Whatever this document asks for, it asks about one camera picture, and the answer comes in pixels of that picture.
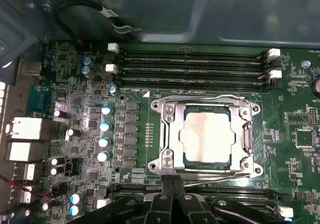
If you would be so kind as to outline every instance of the black cable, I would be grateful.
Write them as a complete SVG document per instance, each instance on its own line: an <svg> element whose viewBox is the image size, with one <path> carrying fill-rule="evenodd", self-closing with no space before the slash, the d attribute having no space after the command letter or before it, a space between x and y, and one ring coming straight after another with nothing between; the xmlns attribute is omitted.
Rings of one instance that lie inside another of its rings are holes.
<svg viewBox="0 0 320 224"><path fill-rule="evenodd" d="M83 43L83 41L81 39L79 39L77 37L77 35L66 25L64 24L61 19L60 19L60 13L65 10L66 8L69 7L73 7L73 6L83 6L83 7L89 7L92 9L97 10L98 12L101 12L104 7L94 1L91 0L67 0L61 4L59 4L58 6L56 6L53 9L53 19L55 21L55 23L65 32L67 33L71 38L76 39L79 43ZM112 23L112 28L119 34L127 34L129 33L131 30L133 30L132 27L128 26L128 25L124 25L122 23L122 21L120 20L120 18L118 17L108 17L108 19L111 21ZM131 28L131 30L129 31L124 31L123 33L119 32L119 30L117 31L115 28L117 29L122 29L122 28ZM128 36L128 38L130 40L134 40L134 38L132 38L131 36Z"/></svg>
<svg viewBox="0 0 320 224"><path fill-rule="evenodd" d="M98 12L101 12L103 9L103 6L91 1L91 0L67 0L58 6L56 6L53 9L53 19L55 23L64 31L66 32L71 38L76 39L78 42L82 43L82 40L80 40L77 35L66 25L64 24L60 19L60 13L65 10L66 8L73 7L73 6L84 6L96 9Z"/></svg>

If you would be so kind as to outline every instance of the gray metal panel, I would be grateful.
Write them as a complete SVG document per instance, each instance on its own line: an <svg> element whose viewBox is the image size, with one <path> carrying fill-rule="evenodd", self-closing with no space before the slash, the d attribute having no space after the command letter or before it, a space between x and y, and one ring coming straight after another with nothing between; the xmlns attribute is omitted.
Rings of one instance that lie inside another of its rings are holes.
<svg viewBox="0 0 320 224"><path fill-rule="evenodd" d="M66 0L19 0L33 4L38 18L43 4ZM211 45L320 47L320 0L93 0L112 9L124 21L143 31L142 42ZM62 13L63 20L83 39L118 38L107 19L86 7ZM68 37L56 26L52 39Z"/></svg>

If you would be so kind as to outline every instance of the integrated circuit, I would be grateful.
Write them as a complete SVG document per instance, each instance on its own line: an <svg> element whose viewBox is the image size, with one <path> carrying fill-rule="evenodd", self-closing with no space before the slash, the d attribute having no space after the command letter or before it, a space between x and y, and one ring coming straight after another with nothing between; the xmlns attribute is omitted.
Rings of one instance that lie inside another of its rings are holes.
<svg viewBox="0 0 320 224"><path fill-rule="evenodd" d="M76 97L76 98L74 98L73 100L72 100L72 105L74 105L74 106L80 106L81 105L81 98L78 98L78 97Z"/></svg>
<svg viewBox="0 0 320 224"><path fill-rule="evenodd" d="M135 147L126 147L123 149L124 158L134 158L137 155L137 148Z"/></svg>
<svg viewBox="0 0 320 224"><path fill-rule="evenodd" d="M90 179L90 180L97 180L97 179L98 179L98 172L96 172L96 171L90 171L90 172L89 172L89 179Z"/></svg>
<svg viewBox="0 0 320 224"><path fill-rule="evenodd" d="M123 168L135 168L136 167L136 159L124 159L123 160Z"/></svg>
<svg viewBox="0 0 320 224"><path fill-rule="evenodd" d="M85 190L85 195L87 197L93 197L95 195L95 189L87 189L87 190Z"/></svg>

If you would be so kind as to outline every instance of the white label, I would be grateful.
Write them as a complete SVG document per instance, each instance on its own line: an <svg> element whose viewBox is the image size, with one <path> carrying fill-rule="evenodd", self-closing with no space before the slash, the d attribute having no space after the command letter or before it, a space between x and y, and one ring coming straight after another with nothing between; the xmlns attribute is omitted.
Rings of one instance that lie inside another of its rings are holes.
<svg viewBox="0 0 320 224"><path fill-rule="evenodd" d="M116 18L118 15L111 9L106 9L103 7L102 11L100 11L102 15L104 15L106 18Z"/></svg>

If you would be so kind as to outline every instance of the black capacitor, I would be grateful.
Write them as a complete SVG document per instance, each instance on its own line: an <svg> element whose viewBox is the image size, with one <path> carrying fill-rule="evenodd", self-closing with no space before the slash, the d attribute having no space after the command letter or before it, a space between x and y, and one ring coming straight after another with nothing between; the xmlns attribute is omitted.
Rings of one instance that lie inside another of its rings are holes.
<svg viewBox="0 0 320 224"><path fill-rule="evenodd" d="M61 173L65 173L65 168L63 166L57 166L57 167L54 167L51 169L50 173L52 176L54 175L58 175L58 174L61 174Z"/></svg>
<svg viewBox="0 0 320 224"><path fill-rule="evenodd" d="M67 119L68 118L68 113L66 113L65 111L63 110L55 110L53 115L56 117L56 118L63 118L63 119Z"/></svg>
<svg viewBox="0 0 320 224"><path fill-rule="evenodd" d="M66 159L64 157L57 157L53 158L51 160L51 165L56 166L56 165L62 165L66 163Z"/></svg>
<svg viewBox="0 0 320 224"><path fill-rule="evenodd" d="M49 209L53 208L54 206L56 206L58 204L58 201L56 199L51 199L45 203L43 203L41 209L43 212L48 211Z"/></svg>
<svg viewBox="0 0 320 224"><path fill-rule="evenodd" d="M78 129L70 128L70 129L68 129L68 130L66 131L66 133L67 133L70 137L72 137L72 136L77 136L77 137L81 136L81 131L78 130Z"/></svg>

